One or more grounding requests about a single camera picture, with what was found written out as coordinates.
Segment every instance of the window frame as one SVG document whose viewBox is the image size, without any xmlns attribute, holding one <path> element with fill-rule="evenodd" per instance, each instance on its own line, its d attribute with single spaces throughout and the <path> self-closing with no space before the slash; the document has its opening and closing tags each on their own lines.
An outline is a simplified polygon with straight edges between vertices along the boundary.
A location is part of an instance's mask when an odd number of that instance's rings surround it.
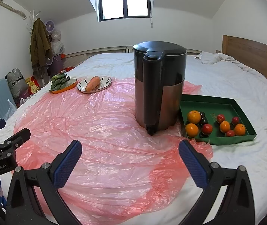
<svg viewBox="0 0 267 225">
<path fill-rule="evenodd" d="M 127 8 L 127 0 L 123 1 L 123 17 L 119 18 L 112 18 L 112 19 L 103 19 L 103 9 L 102 9 L 102 0 L 98 0 L 99 3 L 99 20 L 101 21 L 107 21 L 107 20 L 113 20 L 113 19 L 131 19 L 131 18 L 151 18 L 151 6 L 150 6 L 150 0 L 147 0 L 147 16 L 128 16 L 128 8 Z"/>
</svg>

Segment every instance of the gray bag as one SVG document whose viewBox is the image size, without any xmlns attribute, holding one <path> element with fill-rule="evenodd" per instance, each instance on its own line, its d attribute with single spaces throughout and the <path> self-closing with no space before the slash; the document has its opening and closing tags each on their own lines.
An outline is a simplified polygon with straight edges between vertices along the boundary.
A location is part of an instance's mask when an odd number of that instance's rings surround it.
<svg viewBox="0 0 267 225">
<path fill-rule="evenodd" d="M 17 68 L 13 69 L 12 72 L 9 72 L 6 77 L 11 94 L 15 99 L 29 87 L 20 70 Z"/>
</svg>

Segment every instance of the carrot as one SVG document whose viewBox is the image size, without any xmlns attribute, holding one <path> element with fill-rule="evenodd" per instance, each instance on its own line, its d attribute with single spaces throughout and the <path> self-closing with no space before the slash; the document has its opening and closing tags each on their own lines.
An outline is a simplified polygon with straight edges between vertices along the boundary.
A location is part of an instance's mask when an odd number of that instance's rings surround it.
<svg viewBox="0 0 267 225">
<path fill-rule="evenodd" d="M 89 81 L 89 83 L 85 87 L 85 90 L 86 91 L 91 91 L 99 84 L 100 84 L 100 78 L 98 76 L 95 76 Z"/>
</svg>

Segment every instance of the plastic sheet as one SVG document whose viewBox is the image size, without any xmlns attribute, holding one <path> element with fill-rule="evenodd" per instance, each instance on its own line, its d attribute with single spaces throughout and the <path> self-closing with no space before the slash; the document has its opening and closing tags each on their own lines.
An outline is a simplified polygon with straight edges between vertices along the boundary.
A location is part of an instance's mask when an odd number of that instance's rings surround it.
<svg viewBox="0 0 267 225">
<path fill-rule="evenodd" d="M 185 83 L 183 91 L 200 88 Z M 133 78 L 113 79 L 108 89 L 90 95 L 76 88 L 46 93 L 15 126 L 14 132 L 31 131 L 30 140 L 17 149 L 17 161 L 25 169 L 38 168 L 76 139 L 82 156 L 59 193 L 83 224 L 115 225 L 163 209 L 189 176 L 178 154 L 184 138 L 179 123 L 149 136 L 134 114 Z M 210 145 L 192 144 L 207 158 L 213 156 Z"/>
</svg>

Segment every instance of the black kettle lid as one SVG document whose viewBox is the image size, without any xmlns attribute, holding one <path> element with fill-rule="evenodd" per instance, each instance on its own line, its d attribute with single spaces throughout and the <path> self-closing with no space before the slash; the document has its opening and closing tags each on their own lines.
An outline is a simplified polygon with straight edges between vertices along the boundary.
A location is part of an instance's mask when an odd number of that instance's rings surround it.
<svg viewBox="0 0 267 225">
<path fill-rule="evenodd" d="M 164 41 L 146 41 L 133 46 L 136 51 L 147 53 L 152 52 L 165 52 L 165 55 L 178 56 L 187 53 L 187 50 L 177 44 Z"/>
</svg>

